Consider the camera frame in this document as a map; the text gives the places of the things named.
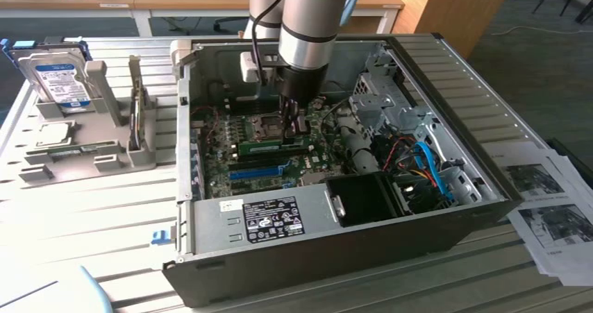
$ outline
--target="barcode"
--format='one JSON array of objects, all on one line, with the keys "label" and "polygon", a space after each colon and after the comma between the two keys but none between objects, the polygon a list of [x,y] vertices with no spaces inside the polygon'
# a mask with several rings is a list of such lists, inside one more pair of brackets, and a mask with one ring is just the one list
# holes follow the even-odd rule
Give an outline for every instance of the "barcode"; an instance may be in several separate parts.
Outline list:
[{"label": "barcode", "polygon": [[73,84],[73,80],[70,81],[65,81],[65,82],[57,82],[57,81],[51,81],[50,84],[54,85],[70,85]]}]

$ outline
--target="blue latch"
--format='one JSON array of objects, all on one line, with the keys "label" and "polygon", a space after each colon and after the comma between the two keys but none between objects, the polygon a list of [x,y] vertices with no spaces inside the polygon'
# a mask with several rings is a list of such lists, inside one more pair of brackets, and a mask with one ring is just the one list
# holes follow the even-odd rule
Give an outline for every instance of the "blue latch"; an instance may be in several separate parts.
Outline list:
[{"label": "blue latch", "polygon": [[7,56],[9,60],[11,60],[14,66],[19,69],[19,63],[14,59],[14,57],[11,55],[11,52],[10,52],[10,50],[11,50],[11,41],[10,41],[10,39],[0,40],[0,46],[2,46],[2,52]]},{"label": "blue latch", "polygon": [[150,241],[152,245],[166,245],[172,243],[172,231],[170,230],[158,230],[153,232],[153,240]]},{"label": "blue latch", "polygon": [[35,40],[29,41],[15,41],[15,45],[13,46],[14,49],[34,49],[37,45]]},{"label": "blue latch", "polygon": [[90,51],[90,44],[87,43],[87,41],[81,40],[78,42],[78,45],[81,47],[81,51],[83,52],[85,59],[87,61],[93,61],[91,51]]}]

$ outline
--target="circuit board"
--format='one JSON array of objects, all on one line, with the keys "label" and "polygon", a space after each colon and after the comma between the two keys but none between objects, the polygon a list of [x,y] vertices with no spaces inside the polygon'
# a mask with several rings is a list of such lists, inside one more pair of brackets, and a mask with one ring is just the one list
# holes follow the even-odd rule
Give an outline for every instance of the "circuit board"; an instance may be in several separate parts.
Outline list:
[{"label": "circuit board", "polygon": [[[208,115],[204,135],[209,127],[217,127],[202,148],[206,198],[312,185],[327,177],[344,175],[343,164],[324,142],[321,121],[329,111],[329,106],[312,107],[301,121],[308,133],[296,135],[285,144],[278,114],[218,114],[218,121],[216,115]],[[332,132],[327,137],[332,137],[333,148],[340,148],[336,144],[341,139]]]}]

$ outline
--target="silver cylinder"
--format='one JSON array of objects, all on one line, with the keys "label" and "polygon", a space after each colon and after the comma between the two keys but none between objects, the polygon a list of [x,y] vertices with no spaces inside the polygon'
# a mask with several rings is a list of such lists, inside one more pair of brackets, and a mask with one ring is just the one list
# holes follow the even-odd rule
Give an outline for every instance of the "silver cylinder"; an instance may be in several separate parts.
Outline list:
[{"label": "silver cylinder", "polygon": [[[250,23],[248,24],[244,38],[252,38],[253,21],[262,14],[262,12],[272,6],[272,4],[276,1],[277,0],[250,0]],[[258,33],[258,38],[264,39],[266,37],[278,37],[278,34],[281,32],[281,24],[282,24],[284,3],[285,3],[285,0],[281,1],[281,3],[277,5],[277,7],[270,11],[270,13],[262,18],[262,21],[258,23],[257,30],[256,30]],[[276,36],[268,36],[266,28],[277,28],[278,29]]]},{"label": "silver cylinder", "polygon": [[[253,19],[248,22],[245,28],[244,39],[252,39]],[[281,36],[280,27],[266,27],[258,24],[256,27],[256,33],[258,33],[258,39],[277,39]]]},{"label": "silver cylinder", "polygon": [[278,52],[285,62],[292,66],[306,70],[318,69],[331,62],[335,41],[336,39],[328,42],[305,41],[284,28]]},{"label": "silver cylinder", "polygon": [[309,37],[339,34],[347,0],[285,0],[282,24]]},{"label": "silver cylinder", "polygon": [[331,62],[347,0],[285,0],[280,53],[301,69]]}]

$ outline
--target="power supply label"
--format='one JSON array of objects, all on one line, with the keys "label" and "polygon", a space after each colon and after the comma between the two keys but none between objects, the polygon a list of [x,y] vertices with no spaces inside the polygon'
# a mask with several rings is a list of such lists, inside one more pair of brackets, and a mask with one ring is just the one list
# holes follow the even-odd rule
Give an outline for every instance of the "power supply label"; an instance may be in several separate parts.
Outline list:
[{"label": "power supply label", "polygon": [[244,204],[248,240],[253,244],[305,234],[294,196]]},{"label": "power supply label", "polygon": [[77,81],[77,68],[71,64],[35,67],[54,101],[65,108],[83,108],[91,104],[83,83]]}]

